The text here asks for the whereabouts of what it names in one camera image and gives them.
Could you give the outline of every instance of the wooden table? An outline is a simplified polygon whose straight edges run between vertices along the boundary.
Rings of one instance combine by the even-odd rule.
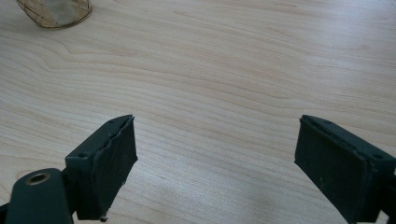
[[[139,161],[109,224],[346,223],[293,163],[302,114],[396,156],[394,0],[92,5],[44,30],[0,1],[0,203],[125,114]]]

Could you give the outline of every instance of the screw hole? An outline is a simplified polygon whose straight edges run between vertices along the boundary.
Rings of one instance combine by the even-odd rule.
[[[379,154],[374,154],[373,157],[376,158],[376,159],[379,159],[379,160],[384,158],[383,156],[381,156]]]
[[[78,157],[79,157],[79,158],[87,158],[87,157],[88,157],[88,153],[86,153],[86,152],[81,152],[81,153],[78,154]]]
[[[45,182],[46,180],[48,180],[50,178],[50,174],[37,174],[34,176],[29,177],[26,180],[26,184],[27,185],[38,185],[41,184],[43,182]]]

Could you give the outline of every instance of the light wood tabletop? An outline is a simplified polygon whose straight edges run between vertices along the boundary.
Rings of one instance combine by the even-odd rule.
[[[46,30],[0,0],[0,204],[126,114],[139,161],[109,224],[346,223],[294,164],[302,114],[396,156],[395,0],[92,8]]]

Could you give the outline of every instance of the wood grain surface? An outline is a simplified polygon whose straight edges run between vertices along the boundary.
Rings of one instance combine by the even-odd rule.
[[[139,161],[109,224],[346,223],[293,163],[302,114],[396,156],[395,0],[92,5],[45,30],[0,0],[0,203],[125,114]]]

